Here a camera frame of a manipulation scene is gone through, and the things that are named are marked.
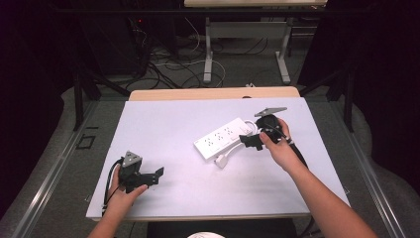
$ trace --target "table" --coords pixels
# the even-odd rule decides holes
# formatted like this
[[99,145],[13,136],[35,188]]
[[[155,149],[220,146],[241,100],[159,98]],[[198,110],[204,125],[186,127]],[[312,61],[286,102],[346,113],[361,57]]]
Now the table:
[[[322,6],[327,0],[185,0],[185,7],[214,8],[214,7],[296,7],[296,6]],[[293,18],[285,22],[211,22],[206,18],[206,61],[204,65],[203,81],[211,81],[213,52],[211,50],[212,38],[279,38],[282,39],[279,52],[275,52],[281,80],[290,84],[284,55],[293,26]]]
[[294,87],[135,91],[126,102],[86,217],[98,220],[106,178],[126,151],[143,156],[141,173],[165,167],[158,185],[139,197],[126,219],[137,221],[274,218],[308,215],[289,175],[269,151],[241,148],[225,169],[193,148],[231,119],[253,119],[265,107],[286,106],[286,120],[310,170],[349,204],[304,98]]

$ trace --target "black curtain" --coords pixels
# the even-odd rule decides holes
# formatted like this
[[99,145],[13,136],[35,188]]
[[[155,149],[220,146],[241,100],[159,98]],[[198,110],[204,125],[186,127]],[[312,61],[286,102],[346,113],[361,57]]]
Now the black curtain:
[[3,1],[0,34],[3,216],[53,134],[72,78],[39,1]]
[[[372,132],[372,158],[420,193],[420,20],[414,2],[382,0],[378,15],[321,20],[298,83],[310,85],[354,57],[355,104]],[[327,8],[372,3],[329,0]],[[354,55],[358,40],[364,45]]]

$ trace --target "white table surface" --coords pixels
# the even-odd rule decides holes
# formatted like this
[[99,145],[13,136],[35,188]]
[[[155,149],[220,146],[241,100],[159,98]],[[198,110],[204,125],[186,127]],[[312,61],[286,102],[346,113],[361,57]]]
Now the white table surface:
[[185,0],[185,7],[321,6],[327,0]]
[[289,125],[309,169],[349,204],[304,98],[126,102],[86,217],[100,219],[104,189],[115,161],[131,151],[140,172],[164,167],[158,185],[134,203],[126,219],[139,221],[292,217],[309,210],[290,176],[267,149],[238,148],[225,169],[205,162],[193,142],[233,119],[254,120],[266,107]]

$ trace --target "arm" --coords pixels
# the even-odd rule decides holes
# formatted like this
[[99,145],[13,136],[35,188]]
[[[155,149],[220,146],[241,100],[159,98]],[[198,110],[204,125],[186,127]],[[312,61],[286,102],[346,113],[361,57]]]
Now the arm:
[[119,187],[118,173],[120,166],[115,169],[112,176],[111,187],[108,190],[108,208],[102,219],[96,224],[95,228],[89,234],[89,238],[95,237],[114,237],[118,225],[123,220],[126,213],[130,210],[136,198],[141,195],[148,187],[142,185],[126,194],[123,187]]
[[[279,122],[283,133],[290,137],[285,122],[281,119]],[[285,140],[275,144],[265,133],[261,133],[260,138],[275,162],[290,174],[326,237],[376,237],[368,225],[344,201],[299,161]]]

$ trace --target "power strip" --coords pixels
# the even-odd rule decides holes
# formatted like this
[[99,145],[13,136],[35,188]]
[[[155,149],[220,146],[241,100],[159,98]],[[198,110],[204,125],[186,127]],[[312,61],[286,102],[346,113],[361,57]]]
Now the power strip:
[[241,118],[237,118],[198,139],[194,146],[204,160],[216,159],[215,157],[240,144],[240,135],[248,136],[252,133],[253,130]]

